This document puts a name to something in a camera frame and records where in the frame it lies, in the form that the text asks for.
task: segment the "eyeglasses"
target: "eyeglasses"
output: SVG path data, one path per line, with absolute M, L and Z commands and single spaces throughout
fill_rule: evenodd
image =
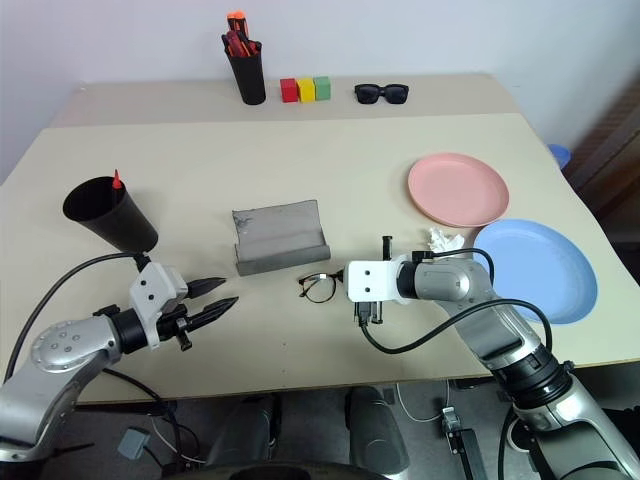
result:
M 336 293 L 336 280 L 342 282 L 344 270 L 336 273 L 313 273 L 298 280 L 302 287 L 300 297 L 313 303 L 328 302 Z
M 355 86 L 355 92 L 358 102 L 366 105 L 376 103 L 380 95 L 386 98 L 387 102 L 397 105 L 407 101 L 409 87 L 399 83 L 392 83 L 386 87 L 374 83 L 363 83 Z

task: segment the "yellow block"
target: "yellow block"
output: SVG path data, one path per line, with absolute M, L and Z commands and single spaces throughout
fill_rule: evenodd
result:
M 302 103 L 315 102 L 316 86 L 313 83 L 313 78 L 296 78 L 296 85 L 298 86 L 298 98 Z

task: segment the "red cap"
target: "red cap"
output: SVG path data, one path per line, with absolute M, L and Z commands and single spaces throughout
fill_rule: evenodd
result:
M 122 182 L 120 181 L 120 175 L 118 174 L 117 168 L 116 168 L 116 173 L 113 174 L 113 183 L 111 184 L 111 187 L 114 190 L 122 189 Z

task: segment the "beige table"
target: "beige table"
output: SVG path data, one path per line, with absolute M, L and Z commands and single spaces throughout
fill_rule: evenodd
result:
M 296 279 L 303 274 L 378 259 L 382 235 L 394 236 L 396 254 L 425 246 L 434 222 L 412 205 L 406 177 L 418 158 L 442 151 L 492 165 L 511 192 L 505 218 L 549 225 L 591 261 L 598 302 L 583 321 L 554 328 L 558 358 L 591 365 L 640 357 L 634 314 L 640 289 L 493 79 L 403 78 L 411 85 L 405 106 L 358 105 L 351 89 L 362 80 L 384 84 L 387 79 L 334 80 L 334 98 L 310 105 L 283 105 L 272 85 L 266 104 L 247 107 L 230 82 L 96 85 L 79 91 L 0 190 L 2 368 L 21 325 L 49 286 L 75 264 L 112 251 L 65 219 L 61 205 L 75 185 L 117 167 L 159 231 L 153 258 L 175 265 L 187 279 L 229 279 L 213 296 L 192 302 L 194 308 L 240 296 L 223 318 L 192 335 L 190 351 L 181 353 L 168 342 L 117 366 L 163 396 L 485 374 L 454 329 L 414 352 L 386 356 L 363 339 L 342 287 L 327 304 L 298 298 Z M 318 200 L 332 259 L 238 277 L 231 210 L 306 199 Z M 472 243 L 476 230 L 461 233 Z M 128 260 L 83 272 L 60 290 L 32 333 L 107 304 L 127 305 L 135 274 Z M 400 345 L 444 319 L 431 302 L 389 305 L 385 324 L 371 331 L 387 345 Z M 541 333 L 538 324 L 534 328 Z M 82 396 L 85 401 L 138 398 L 143 398 L 139 392 L 104 376 Z

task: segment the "pink plate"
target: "pink plate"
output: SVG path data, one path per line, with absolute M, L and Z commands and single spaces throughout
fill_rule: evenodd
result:
M 486 163 L 459 153 L 437 153 L 409 172 L 409 193 L 418 208 L 453 227 L 481 227 L 509 205 L 502 177 Z

